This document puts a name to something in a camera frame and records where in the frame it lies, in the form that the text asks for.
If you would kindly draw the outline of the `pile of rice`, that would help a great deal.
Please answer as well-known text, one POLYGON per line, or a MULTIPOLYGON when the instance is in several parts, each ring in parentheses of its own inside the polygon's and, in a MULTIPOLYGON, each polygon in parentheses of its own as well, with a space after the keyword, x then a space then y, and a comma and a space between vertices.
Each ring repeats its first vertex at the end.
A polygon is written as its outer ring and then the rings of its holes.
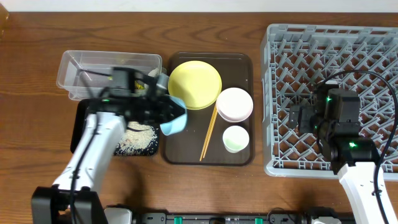
POLYGON ((115 156, 153 156, 159 148, 159 129, 140 124, 128 123, 127 130, 116 146, 115 156))

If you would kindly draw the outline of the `green red snack wrapper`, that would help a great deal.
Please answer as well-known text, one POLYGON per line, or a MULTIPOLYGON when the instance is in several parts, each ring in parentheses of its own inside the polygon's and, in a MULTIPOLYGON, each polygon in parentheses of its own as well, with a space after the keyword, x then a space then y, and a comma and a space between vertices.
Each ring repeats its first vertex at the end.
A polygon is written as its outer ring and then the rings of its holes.
POLYGON ((136 90, 145 90, 146 89, 146 84, 143 83, 142 81, 135 81, 134 86, 136 90))

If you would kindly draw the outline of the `yellow plate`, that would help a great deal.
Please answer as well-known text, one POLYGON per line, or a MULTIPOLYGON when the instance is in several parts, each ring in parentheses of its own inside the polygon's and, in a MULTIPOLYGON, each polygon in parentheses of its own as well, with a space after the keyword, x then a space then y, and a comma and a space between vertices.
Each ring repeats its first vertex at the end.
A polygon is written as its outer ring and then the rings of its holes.
POLYGON ((201 110, 216 101, 222 85, 221 75, 214 66, 193 60, 172 71, 168 89, 171 96, 184 101, 187 109, 201 110))

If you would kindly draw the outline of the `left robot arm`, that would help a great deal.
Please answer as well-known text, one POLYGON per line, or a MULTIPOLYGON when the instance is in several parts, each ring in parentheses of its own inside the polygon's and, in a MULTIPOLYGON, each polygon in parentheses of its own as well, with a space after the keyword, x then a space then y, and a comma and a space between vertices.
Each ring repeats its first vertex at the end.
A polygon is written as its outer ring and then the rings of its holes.
POLYGON ((135 223, 132 210, 103 208, 98 191, 116 146, 131 121, 144 125, 186 119, 183 100, 166 93, 167 75, 156 77, 114 67, 110 84, 89 93, 85 130, 70 162, 51 187, 37 187, 31 198, 34 223, 135 223))

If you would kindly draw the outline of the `light blue bowl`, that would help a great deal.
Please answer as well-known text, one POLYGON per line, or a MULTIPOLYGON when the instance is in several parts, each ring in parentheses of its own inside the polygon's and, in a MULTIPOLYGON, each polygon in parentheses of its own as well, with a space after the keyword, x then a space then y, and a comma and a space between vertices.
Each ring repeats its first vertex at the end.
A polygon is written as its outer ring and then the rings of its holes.
POLYGON ((183 108, 183 115, 176 117, 168 123, 163 123, 160 125, 162 133, 166 136, 177 134, 183 131, 187 124, 187 108, 183 100, 175 96, 170 96, 170 99, 183 108))

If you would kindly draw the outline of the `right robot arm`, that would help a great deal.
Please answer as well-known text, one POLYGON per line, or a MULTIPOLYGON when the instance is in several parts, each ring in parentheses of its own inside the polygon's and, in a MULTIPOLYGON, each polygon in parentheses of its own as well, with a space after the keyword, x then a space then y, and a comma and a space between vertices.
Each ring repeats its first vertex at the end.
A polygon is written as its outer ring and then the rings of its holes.
POLYGON ((326 84, 315 90, 312 106, 293 105, 288 126, 313 133, 322 156, 343 186, 356 223, 397 223, 386 192, 376 144, 360 136, 361 100, 352 90, 326 84))

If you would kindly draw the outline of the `white cup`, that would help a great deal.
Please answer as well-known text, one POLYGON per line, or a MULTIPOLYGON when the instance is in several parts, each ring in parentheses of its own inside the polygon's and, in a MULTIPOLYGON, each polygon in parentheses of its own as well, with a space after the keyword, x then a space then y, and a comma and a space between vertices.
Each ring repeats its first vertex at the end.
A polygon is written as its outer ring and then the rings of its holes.
POLYGON ((228 127, 222 136, 223 144, 230 153, 237 153, 249 144, 249 133, 241 126, 228 127))

